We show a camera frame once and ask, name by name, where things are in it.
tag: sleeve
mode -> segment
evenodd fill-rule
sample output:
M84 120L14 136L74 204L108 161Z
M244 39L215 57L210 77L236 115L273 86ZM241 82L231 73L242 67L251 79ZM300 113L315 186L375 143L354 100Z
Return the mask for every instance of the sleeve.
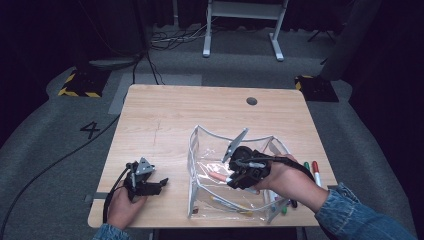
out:
M338 239L416 239L394 219L363 205L340 183L315 214Z
M105 223L94 235L93 240L131 240L131 238L128 233Z

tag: human hand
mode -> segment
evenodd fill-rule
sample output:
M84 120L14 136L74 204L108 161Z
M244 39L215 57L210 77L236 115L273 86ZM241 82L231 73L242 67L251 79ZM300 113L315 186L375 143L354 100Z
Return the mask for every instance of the human hand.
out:
M297 162L290 154L279 157ZM321 208L328 196L328 192L317 186L305 173L279 162L272 162L270 174L254 188L270 189L284 198L303 203L314 212Z
M146 200L147 196L142 196L136 202L131 202L128 190L121 181L110 202L107 223L124 230L134 220Z

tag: metal stand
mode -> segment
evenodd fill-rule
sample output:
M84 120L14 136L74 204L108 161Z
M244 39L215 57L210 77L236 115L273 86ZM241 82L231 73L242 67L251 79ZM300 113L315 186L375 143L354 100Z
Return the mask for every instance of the metal stand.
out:
M287 3L288 0L284 0L282 4L256 4L242 2L220 2L209 0L205 44L203 47L203 57L209 57L211 54L212 16L220 16L277 20L274 33L270 33L269 37L277 60L283 61L284 56L281 52L277 38L278 34L280 33L284 14L286 12Z

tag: clear plastic bag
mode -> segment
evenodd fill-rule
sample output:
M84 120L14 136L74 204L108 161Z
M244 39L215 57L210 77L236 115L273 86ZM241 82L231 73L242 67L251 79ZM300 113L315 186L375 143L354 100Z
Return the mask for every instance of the clear plastic bag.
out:
M259 220L270 223L281 212L288 199L270 190L255 194L249 189L233 189L227 185L225 176L229 177L232 171L228 167L228 161L222 163L222 159L232 140L213 134L199 125L194 128L189 141L188 217ZM274 136L242 140L239 146L270 156L289 153L285 145ZM224 177L219 180L215 175Z

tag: denim sleeve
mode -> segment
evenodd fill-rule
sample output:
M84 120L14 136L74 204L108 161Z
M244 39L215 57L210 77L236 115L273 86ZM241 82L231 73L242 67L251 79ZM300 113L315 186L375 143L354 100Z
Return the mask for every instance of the denim sleeve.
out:
M338 239L416 239L392 218L363 205L343 183L330 190L315 218Z
M131 240L130 236L119 228L109 224L103 224L93 240Z

